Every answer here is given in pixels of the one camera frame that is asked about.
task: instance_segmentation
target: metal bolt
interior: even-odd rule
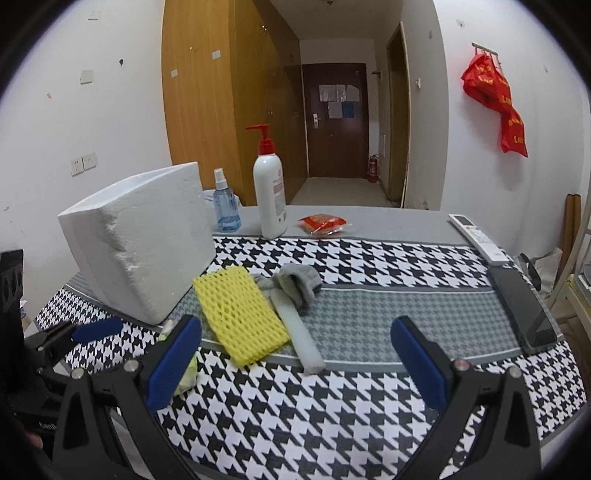
[[[509,375],[513,378],[521,378],[521,375],[523,375],[523,373],[517,367],[509,367]]]
[[[125,362],[123,366],[123,370],[126,372],[132,373],[135,372],[139,368],[139,362],[137,360],[131,359]]]
[[[74,380],[79,380],[82,377],[84,377],[84,369],[83,368],[75,368],[74,370],[72,370],[72,373],[70,374],[70,376]]]
[[[461,358],[458,358],[457,360],[454,360],[453,361],[453,366],[459,372],[465,372],[467,370],[470,370],[470,367],[472,367],[469,361],[462,360]]]

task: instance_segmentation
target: white styrofoam box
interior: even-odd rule
[[[121,180],[59,221],[97,298],[150,325],[165,320],[215,256],[196,163]]]

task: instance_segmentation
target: blue gripper pad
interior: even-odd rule
[[[79,343],[89,343],[102,340],[110,335],[121,333],[123,321],[116,317],[99,320],[98,322],[78,325],[72,333],[72,340]]]
[[[392,322],[390,328],[392,346],[413,379],[427,407],[443,411],[447,407],[446,379],[431,356],[402,321],[402,318],[399,317]]]
[[[146,383],[144,403],[152,415],[168,406],[200,343],[201,322],[192,317],[168,347]]]

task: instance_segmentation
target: remote control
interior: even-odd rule
[[[485,233],[463,215],[450,214],[451,222],[474,245],[489,265],[502,265],[511,260]]]

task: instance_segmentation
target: yellow foam net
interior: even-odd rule
[[[290,337],[244,267],[193,279],[209,325],[239,367],[277,350]]]

